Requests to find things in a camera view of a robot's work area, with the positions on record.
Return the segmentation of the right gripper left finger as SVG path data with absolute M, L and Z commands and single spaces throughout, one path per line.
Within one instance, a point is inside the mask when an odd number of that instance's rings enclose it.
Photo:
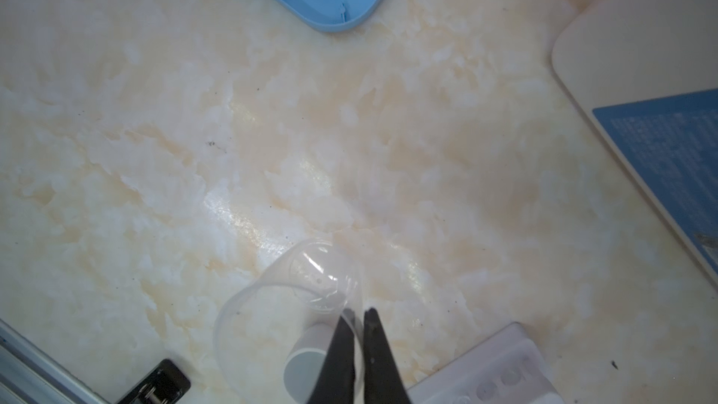
M 347 309 L 338 320 L 308 404 L 352 404 L 355 375 L 355 313 Z

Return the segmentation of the small white ceramic crucible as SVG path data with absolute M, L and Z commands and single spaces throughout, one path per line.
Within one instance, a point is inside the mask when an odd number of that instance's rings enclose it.
M 282 374 L 285 391 L 293 402 L 308 402 L 333 336 L 333 327 L 319 323 L 309 327 L 295 343 Z

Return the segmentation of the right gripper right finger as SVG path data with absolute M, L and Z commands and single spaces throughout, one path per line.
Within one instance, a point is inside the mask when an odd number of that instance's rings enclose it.
M 364 402 L 366 404 L 411 404 L 376 309 L 365 312 Z

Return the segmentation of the small clear watch glass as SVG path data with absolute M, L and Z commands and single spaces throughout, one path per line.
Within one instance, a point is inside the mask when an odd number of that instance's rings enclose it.
M 219 369 L 242 403 L 295 403 L 282 374 L 302 334 L 319 323 L 335 328 L 355 313 L 355 400 L 363 387 L 361 269 L 349 251 L 309 239 L 290 248 L 223 306 L 214 328 Z

